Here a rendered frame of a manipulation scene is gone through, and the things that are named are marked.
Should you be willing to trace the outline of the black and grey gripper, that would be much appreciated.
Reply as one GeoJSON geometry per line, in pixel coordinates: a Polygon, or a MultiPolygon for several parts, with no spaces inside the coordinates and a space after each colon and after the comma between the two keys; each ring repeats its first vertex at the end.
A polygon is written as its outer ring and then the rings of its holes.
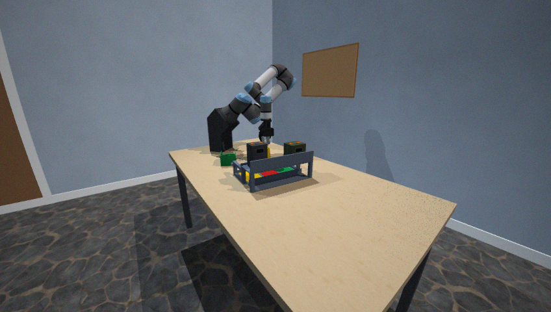
{"type": "Polygon", "coordinates": [[[259,132],[259,139],[261,142],[264,142],[266,144],[270,144],[270,138],[274,135],[274,128],[271,128],[271,119],[269,119],[269,121],[267,121],[267,119],[261,119],[261,121],[263,121],[263,127],[260,128],[260,132],[259,132]],[[269,122],[269,125],[268,125],[268,122],[269,122]],[[263,134],[263,131],[264,131],[264,134],[263,134]],[[266,141],[265,141],[265,137],[266,137],[266,141]],[[269,139],[268,139],[269,137],[269,139]]]}

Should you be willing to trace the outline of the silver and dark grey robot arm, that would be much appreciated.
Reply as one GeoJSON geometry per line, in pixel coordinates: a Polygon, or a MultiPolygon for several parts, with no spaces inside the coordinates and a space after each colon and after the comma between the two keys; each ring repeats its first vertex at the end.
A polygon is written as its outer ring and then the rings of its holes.
{"type": "Polygon", "coordinates": [[[221,115],[230,123],[235,123],[240,113],[252,124],[256,124],[261,119],[269,120],[272,117],[272,103],[283,91],[289,91],[295,83],[296,78],[284,65],[272,64],[256,81],[250,81],[244,87],[257,103],[252,104],[249,96],[239,93],[230,104],[221,109],[221,115]],[[276,84],[264,95],[261,89],[273,77],[277,78],[276,84]]]}

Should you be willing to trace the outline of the green bin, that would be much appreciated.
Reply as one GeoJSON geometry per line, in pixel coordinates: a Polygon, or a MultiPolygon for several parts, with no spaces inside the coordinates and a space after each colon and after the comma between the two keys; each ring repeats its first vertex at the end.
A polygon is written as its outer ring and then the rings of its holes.
{"type": "Polygon", "coordinates": [[[220,164],[221,166],[231,166],[231,163],[236,160],[236,152],[231,154],[222,154],[220,153],[220,164]]]}

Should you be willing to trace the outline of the grey metal shelf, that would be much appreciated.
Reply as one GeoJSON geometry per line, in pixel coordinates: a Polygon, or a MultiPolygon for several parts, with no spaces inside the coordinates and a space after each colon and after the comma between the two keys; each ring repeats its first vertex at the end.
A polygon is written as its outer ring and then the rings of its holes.
{"type": "Polygon", "coordinates": [[[314,151],[271,157],[239,164],[233,161],[233,174],[242,183],[250,186],[250,192],[258,192],[312,177],[314,151]],[[300,165],[308,163],[307,176],[300,165]],[[237,168],[239,170],[237,170],[237,168]],[[249,177],[250,176],[250,177],[249,177]]]}

